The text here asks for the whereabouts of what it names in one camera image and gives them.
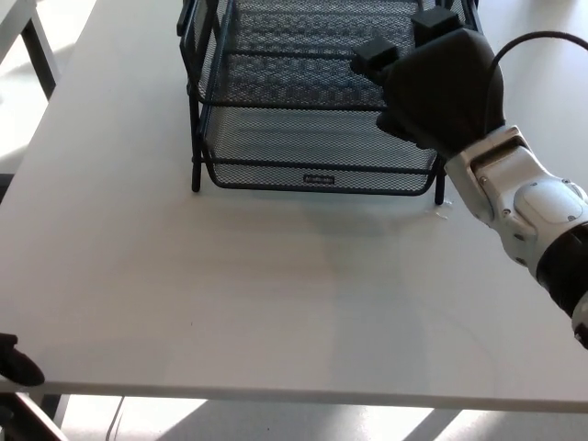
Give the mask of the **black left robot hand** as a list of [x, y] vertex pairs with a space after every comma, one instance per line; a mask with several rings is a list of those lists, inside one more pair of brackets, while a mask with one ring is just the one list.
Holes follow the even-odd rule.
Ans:
[[18, 338], [14, 334], [1, 334], [1, 375], [25, 387], [40, 386], [45, 376], [40, 367], [17, 349]]

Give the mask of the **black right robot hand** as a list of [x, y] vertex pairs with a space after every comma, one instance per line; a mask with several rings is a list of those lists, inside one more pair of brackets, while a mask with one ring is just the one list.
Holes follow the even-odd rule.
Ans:
[[456, 13], [435, 6], [411, 24], [413, 49], [377, 36], [355, 47], [350, 68], [381, 90], [381, 131], [450, 159], [504, 125], [502, 73], [485, 36]]

